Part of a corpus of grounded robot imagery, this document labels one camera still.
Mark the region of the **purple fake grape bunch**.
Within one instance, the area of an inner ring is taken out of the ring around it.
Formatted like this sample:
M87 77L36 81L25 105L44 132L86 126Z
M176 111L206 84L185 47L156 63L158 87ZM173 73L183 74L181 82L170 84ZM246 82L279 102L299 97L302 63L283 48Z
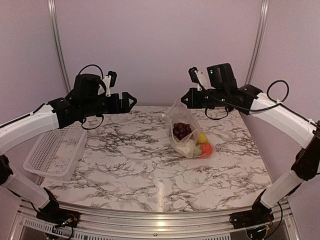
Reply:
M187 123L178 122L173 124L172 133L180 141L191 132L191 126Z

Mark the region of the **clear zip top bag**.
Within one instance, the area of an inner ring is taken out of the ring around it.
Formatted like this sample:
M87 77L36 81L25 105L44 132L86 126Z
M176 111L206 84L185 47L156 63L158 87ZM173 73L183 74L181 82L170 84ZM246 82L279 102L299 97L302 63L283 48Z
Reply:
M180 100L173 103L164 120L169 142L177 153L188 159L211 157L213 144Z

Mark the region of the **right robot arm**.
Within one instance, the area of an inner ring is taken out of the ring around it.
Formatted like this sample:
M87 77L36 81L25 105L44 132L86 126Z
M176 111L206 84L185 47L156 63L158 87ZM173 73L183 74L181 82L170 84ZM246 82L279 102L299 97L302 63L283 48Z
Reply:
M268 92L247 84L237 86L232 67L222 63L207 67L208 79L196 67L188 70L190 79L197 87L190 88L181 98L189 109L212 110L224 107L227 112L239 112L253 116L280 130L301 147L291 169L279 177L256 199L247 219L258 224L267 211L278 201L292 194L303 182L320 173L320 123L300 115L283 101L273 99ZM211 88L206 89L209 81Z

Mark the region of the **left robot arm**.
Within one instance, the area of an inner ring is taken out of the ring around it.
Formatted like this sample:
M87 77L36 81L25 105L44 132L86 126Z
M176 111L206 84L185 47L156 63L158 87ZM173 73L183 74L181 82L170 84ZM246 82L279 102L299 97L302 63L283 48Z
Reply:
M36 205L53 223L63 219L63 211L55 197L14 170L6 153L36 136L63 129L75 122L84 123L88 117L129 113L137 99L128 92L111 93L116 72L106 76L78 74L73 89L66 97L44 103L35 111L0 126L0 185Z

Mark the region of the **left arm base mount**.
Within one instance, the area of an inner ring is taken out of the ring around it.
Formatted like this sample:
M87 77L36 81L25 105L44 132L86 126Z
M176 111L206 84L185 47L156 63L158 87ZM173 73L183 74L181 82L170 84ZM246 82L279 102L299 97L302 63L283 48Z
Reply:
M59 227L73 227L76 228L79 222L80 213L63 208L42 209L36 214L40 220L53 223L57 228Z

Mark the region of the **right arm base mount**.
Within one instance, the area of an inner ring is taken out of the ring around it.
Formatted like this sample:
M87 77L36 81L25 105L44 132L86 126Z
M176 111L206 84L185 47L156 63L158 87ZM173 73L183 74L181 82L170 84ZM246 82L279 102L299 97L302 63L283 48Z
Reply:
M235 212L230 215L229 222L234 229L241 229L269 223L274 220L274 215L270 212L263 212L260 210L246 210Z

